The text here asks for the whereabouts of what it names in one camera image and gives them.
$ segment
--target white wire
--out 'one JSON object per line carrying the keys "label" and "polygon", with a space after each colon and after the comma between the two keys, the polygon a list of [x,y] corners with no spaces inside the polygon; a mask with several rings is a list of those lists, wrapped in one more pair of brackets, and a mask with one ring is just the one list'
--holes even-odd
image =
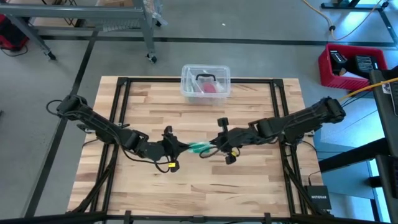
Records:
{"label": "white wire", "polygon": [[[378,3],[376,3],[373,7],[373,9],[369,12],[369,14],[365,17],[365,19],[363,19],[363,21],[357,26],[355,27],[351,32],[349,32],[347,35],[345,35],[344,37],[341,38],[336,38],[335,34],[334,34],[334,30],[332,29],[330,31],[330,35],[334,40],[343,40],[344,38],[348,37],[349,35],[351,35],[354,31],[356,31],[356,29],[358,29],[365,21],[366,19],[372,14],[372,12],[374,12],[374,10],[377,8],[377,6],[380,4],[382,0],[380,0]],[[319,11],[318,9],[315,9],[313,6],[310,5],[310,3],[307,2],[307,0],[303,0],[303,2],[312,10],[314,10],[315,12],[317,12],[319,15],[323,16],[327,21],[328,21],[328,25],[329,27],[333,26],[333,21],[324,13],[322,13],[321,11]]]}

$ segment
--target concrete floor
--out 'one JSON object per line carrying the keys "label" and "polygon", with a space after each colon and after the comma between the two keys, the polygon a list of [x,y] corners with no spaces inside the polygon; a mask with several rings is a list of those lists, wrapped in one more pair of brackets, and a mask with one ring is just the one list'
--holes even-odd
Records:
{"label": "concrete floor", "polygon": [[[323,1],[309,2],[318,7]],[[395,8],[392,5],[386,14],[398,30]],[[349,32],[367,14],[340,10],[324,12],[335,21],[336,36]],[[164,2],[164,18],[169,25],[157,29],[157,37],[331,40],[326,20],[301,1],[168,0]],[[375,12],[344,41],[392,42],[392,39]],[[45,111],[45,104],[62,99],[71,90],[88,41],[48,40],[46,43],[57,56],[57,62],[47,61],[33,44],[28,45],[29,53],[20,57],[0,54],[0,110],[4,111],[0,117],[0,219],[19,217],[24,211],[58,122]],[[144,58],[147,50],[142,42],[95,43],[78,94],[92,106],[103,75],[178,76],[188,63],[227,65],[233,77],[298,78],[307,106],[322,96],[337,98],[346,93],[320,85],[317,60],[324,47],[164,42],[155,43],[155,47],[158,62],[152,65]],[[389,68],[396,66],[398,51],[388,48],[383,51]],[[350,126],[344,138],[333,134],[333,128],[337,127],[325,127],[321,141],[351,147],[364,144],[369,137],[367,133],[355,136],[359,139],[356,142],[347,142],[353,139],[350,134],[356,132],[352,124],[372,110],[371,105],[364,107],[365,110],[356,106],[349,108],[352,118],[338,127]],[[378,125],[377,116],[375,113],[371,118],[375,126]],[[84,138],[75,124],[68,124],[36,215],[65,212]],[[350,217],[347,211],[353,211],[352,203],[343,197],[346,196],[333,196],[337,205],[335,215]],[[354,217],[372,218],[358,215],[358,212]]]}

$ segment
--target caster wheel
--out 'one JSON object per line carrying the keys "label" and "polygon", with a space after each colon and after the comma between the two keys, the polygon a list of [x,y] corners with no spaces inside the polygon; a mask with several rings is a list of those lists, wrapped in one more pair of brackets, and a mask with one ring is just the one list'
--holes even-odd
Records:
{"label": "caster wheel", "polygon": [[57,60],[56,56],[54,54],[52,54],[51,52],[49,52],[47,54],[47,57],[50,58],[50,60]]}
{"label": "caster wheel", "polygon": [[157,62],[156,56],[149,56],[149,54],[147,54],[147,58],[148,58],[148,60],[150,60],[151,63],[156,63]]}
{"label": "caster wheel", "polygon": [[384,2],[384,3],[381,5],[381,7],[382,7],[382,8],[385,8],[385,7],[387,7],[388,5],[389,5],[388,2]]}

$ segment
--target red crate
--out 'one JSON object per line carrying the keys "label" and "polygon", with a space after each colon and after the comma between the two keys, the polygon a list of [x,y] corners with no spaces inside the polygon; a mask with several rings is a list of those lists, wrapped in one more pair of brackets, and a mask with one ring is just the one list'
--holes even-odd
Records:
{"label": "red crate", "polygon": [[321,75],[321,84],[332,88],[342,88],[345,90],[358,90],[369,85],[369,80],[359,78],[340,77],[333,74],[331,69],[330,50],[337,50],[347,59],[355,57],[355,55],[373,56],[380,70],[386,70],[386,60],[383,51],[370,47],[355,47],[340,44],[326,44],[326,49],[319,56],[319,72]]}

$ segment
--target wooden table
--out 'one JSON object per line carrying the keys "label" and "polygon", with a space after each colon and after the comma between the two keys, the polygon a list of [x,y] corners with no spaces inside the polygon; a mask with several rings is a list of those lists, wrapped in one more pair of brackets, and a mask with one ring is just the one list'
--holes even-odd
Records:
{"label": "wooden table", "polygon": [[[94,110],[106,118],[117,79],[102,77],[99,85]],[[299,80],[287,78],[284,84],[289,111],[304,109]],[[148,134],[150,141],[161,140],[164,128],[172,125],[179,141],[193,142],[215,138],[221,131],[217,125],[221,117],[229,118],[231,129],[246,128],[250,121],[274,116],[269,85],[232,84],[231,96],[223,106],[190,105],[179,86],[179,83],[133,83],[124,123]],[[86,141],[94,138],[93,134],[87,135]],[[102,147],[103,143],[97,141],[83,148],[69,210],[94,186]],[[306,184],[308,175],[319,170],[317,156],[307,144],[298,146],[297,155]],[[232,165],[226,165],[224,157],[218,154],[200,159],[198,154],[184,152],[178,160],[181,167],[178,172],[161,174],[152,164],[130,161],[120,152],[108,214],[124,215],[125,210],[131,210],[134,215],[263,217],[264,212],[269,212],[272,217],[290,217],[278,144],[245,146]],[[321,185],[320,173],[313,174],[311,181]],[[292,188],[299,212],[298,193],[293,184]]]}

